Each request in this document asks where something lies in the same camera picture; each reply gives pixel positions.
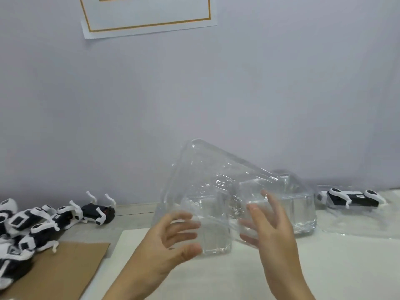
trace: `person's right hand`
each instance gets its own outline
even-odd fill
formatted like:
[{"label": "person's right hand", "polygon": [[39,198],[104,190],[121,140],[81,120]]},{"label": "person's right hand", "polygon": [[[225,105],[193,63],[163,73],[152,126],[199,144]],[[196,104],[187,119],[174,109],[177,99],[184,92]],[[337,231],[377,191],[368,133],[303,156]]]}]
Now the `person's right hand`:
[{"label": "person's right hand", "polygon": [[247,206],[253,223],[241,223],[258,232],[258,239],[241,234],[240,237],[256,246],[260,252],[265,277],[277,300],[315,300],[304,279],[300,266],[293,226],[278,200],[261,191],[273,208],[273,213],[256,204]]}]

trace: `white paper poster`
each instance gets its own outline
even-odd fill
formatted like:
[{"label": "white paper poster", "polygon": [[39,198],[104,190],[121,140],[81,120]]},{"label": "white paper poster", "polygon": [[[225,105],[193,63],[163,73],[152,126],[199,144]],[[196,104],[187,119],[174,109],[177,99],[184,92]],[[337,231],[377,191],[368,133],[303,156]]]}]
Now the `white paper poster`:
[{"label": "white paper poster", "polygon": [[86,39],[217,25],[215,0],[80,0]]}]

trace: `pile of robot toys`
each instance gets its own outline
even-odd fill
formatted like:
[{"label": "pile of robot toys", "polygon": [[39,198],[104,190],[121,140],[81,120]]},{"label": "pile of robot toys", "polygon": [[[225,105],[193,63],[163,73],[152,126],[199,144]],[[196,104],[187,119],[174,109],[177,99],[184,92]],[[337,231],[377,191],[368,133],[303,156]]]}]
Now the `pile of robot toys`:
[{"label": "pile of robot toys", "polygon": [[116,202],[108,194],[105,197],[111,201],[110,206],[98,205],[96,197],[88,191],[87,194],[92,198],[89,204],[80,207],[70,201],[69,206],[57,210],[44,205],[18,212],[13,199],[0,203],[0,290],[30,271],[35,252],[51,247],[56,252],[56,232],[78,222],[102,225],[114,219]]}]

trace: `brown cardboard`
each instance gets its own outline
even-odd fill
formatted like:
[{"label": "brown cardboard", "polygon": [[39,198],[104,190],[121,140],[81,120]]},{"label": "brown cardboard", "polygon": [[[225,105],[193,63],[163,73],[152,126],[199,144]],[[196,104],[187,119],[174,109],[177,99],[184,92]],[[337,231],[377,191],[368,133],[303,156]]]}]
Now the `brown cardboard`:
[{"label": "brown cardboard", "polygon": [[60,242],[34,257],[32,270],[0,295],[1,299],[79,300],[97,271],[109,243]]}]

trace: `clear plastic sheet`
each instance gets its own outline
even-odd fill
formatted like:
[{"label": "clear plastic sheet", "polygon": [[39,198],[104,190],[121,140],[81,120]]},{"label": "clear plastic sheet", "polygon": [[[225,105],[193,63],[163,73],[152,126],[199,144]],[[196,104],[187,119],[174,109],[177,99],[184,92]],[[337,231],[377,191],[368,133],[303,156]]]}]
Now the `clear plastic sheet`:
[{"label": "clear plastic sheet", "polygon": [[314,230],[314,192],[295,174],[269,172],[203,140],[193,140],[174,164],[153,224],[166,212],[186,210],[202,223],[197,241],[204,254],[229,252],[231,230],[236,236],[257,237],[257,232],[242,226],[239,219],[251,220],[248,203],[269,206],[262,189],[281,199],[297,233]]},{"label": "clear plastic sheet", "polygon": [[[318,207],[318,226],[324,232],[342,235],[382,237],[400,239],[400,197],[392,191],[379,191],[377,187],[356,184],[357,186],[317,186],[316,204]],[[349,206],[337,207],[331,202],[321,203],[324,191],[336,188],[341,191],[374,190],[387,204],[378,207]]]}]

